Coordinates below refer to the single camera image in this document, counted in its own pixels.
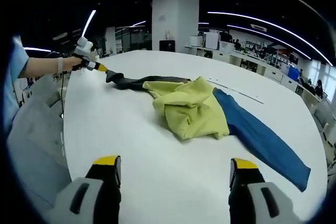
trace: person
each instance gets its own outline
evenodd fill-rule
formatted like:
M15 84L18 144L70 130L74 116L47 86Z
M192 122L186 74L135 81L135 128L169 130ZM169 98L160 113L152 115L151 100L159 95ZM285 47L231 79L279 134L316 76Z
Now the person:
M10 132L12 121L19 110L12 86L17 78L32 78L44 74L71 71L73 66L79 65L82 61L76 57L30 58L17 38L13 38L12 42L13 50L4 82L3 127L5 134Z
M266 57L266 51L264 47L261 48L259 56L261 59L264 59Z
M323 98L323 88L322 88L322 81L321 80L317 81L317 85L314 88L314 92L317 96L319 96L320 98Z
M232 36L228 31L225 31L220 36L221 41L232 43Z
M239 43L239 39L236 39L236 42L235 42L235 50L240 50L241 49L241 44Z

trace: led light strip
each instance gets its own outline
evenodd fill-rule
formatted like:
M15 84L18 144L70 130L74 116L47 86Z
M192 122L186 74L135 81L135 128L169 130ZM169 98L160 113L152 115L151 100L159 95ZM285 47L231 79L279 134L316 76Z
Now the led light strip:
M41 49L41 48L35 48L35 47L24 47L25 50L31 50L31 51L41 51L41 52L54 52L56 54L62 55L60 52L55 52L47 49Z
M254 31L254 30L247 29L247 28L240 27L240 26L233 26L233 25L227 25L227 26L229 26L229 27L235 27L235 28L239 28L239 29L243 29L243 30L247 30L247 31L253 31L253 32L255 32L255 33L262 34L262 35L267 36L267 37L269 37L269 38L275 39L275 40L277 40L277 41L279 41L279 42L281 42L281 43L284 43L285 45L287 45L287 46L289 46L289 47L295 49L297 52L300 52L301 54L303 54L304 56L306 56L308 59L311 60L311 58L310 58L308 55L304 54L304 53L301 52L299 49L297 49L297 48L295 48L294 46L292 46L292 45L290 45L290 44L288 44L288 43L286 43L286 42L284 42L284 41L282 41L282 40L280 40L280 39L277 39L277 38L275 38L275 37L273 37L273 36L270 36L270 35L267 35L267 34L263 34L263 33L259 32L259 31Z
M124 31L126 28L123 28L123 29L121 29L121 30L119 30L119 31L116 31L115 32L115 34L117 34L118 32L120 32L120 31Z
M299 35L296 35L295 33L281 27L281 26L278 26L276 24L273 24L271 22L268 22L268 21L265 21L265 20L262 20L262 19L259 19L259 18L254 18L254 17L250 17L250 16L246 16L246 15L241 15L241 14L235 14L235 13L222 13L222 12L208 12L209 14L225 14L225 15L232 15L232 16L237 16L237 17L243 17L243 18L249 18L249 19L253 19L253 20L257 20L257 21L260 21L260 22L263 22L263 23L266 23L268 25L272 25L272 26L275 26L281 30L284 30L292 35L294 35L295 37L301 39L303 42L305 42L307 45L309 45L311 48L313 48L317 53L319 53L319 55L321 55L326 61L327 63L329 63L329 65L331 65L333 67L333 64L327 59L326 56L323 55L323 53L321 53L316 47L314 47L311 43L309 43L308 41L306 41L305 39L301 38Z
M132 25L132 26L137 26L137 25L139 25L139 24L143 24L143 23L146 23L146 20L145 20L145 21L142 21L142 22L139 22L139 23L136 23L136 24L134 24L134 25Z
M91 12L91 14L90 14L90 17L89 17L88 21L86 21L86 25L84 27L84 30L83 30L83 33L82 33L82 37L84 37L86 29L88 29L88 26L89 26L89 24L90 24L90 22L91 22L91 20L92 20L92 18L93 18L93 16L94 16L95 13L96 13L96 10L93 10Z
M42 51L42 52L51 52L51 50L47 49L40 49L35 47L24 47L25 50L32 50L32 51Z

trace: blue bin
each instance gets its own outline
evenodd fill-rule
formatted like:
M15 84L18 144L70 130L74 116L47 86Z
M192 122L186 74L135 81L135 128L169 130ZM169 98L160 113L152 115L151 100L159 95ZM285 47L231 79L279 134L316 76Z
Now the blue bin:
M298 81L300 76L300 71L292 66L290 66L288 71L288 77L294 81Z

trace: white table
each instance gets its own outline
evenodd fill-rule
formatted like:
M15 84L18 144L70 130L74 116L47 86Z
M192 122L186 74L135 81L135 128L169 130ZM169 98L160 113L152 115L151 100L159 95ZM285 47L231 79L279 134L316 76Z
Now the white table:
M71 178L84 177L99 157L121 155L120 223L229 223L233 157L256 163L264 179L292 199L301 219L314 214L326 194L326 157L315 122L294 92L237 66L187 54L132 51L101 62L129 78L203 76L256 97L264 104L217 86L276 132L311 168L308 187L301 193L235 136L181 143L163 126L148 93L117 90L105 83L103 72L76 71L69 81L64 116Z

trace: white pillar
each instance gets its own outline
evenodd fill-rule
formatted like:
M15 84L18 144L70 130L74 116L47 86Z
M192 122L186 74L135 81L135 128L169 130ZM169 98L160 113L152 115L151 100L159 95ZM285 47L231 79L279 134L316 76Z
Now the white pillar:
M105 32L105 46L107 54L116 54L117 49L115 47L116 43L116 29L114 27L106 28Z
M160 40L171 39L176 52L187 53L190 36L198 34L199 7L200 0L153 0L153 50L159 50Z

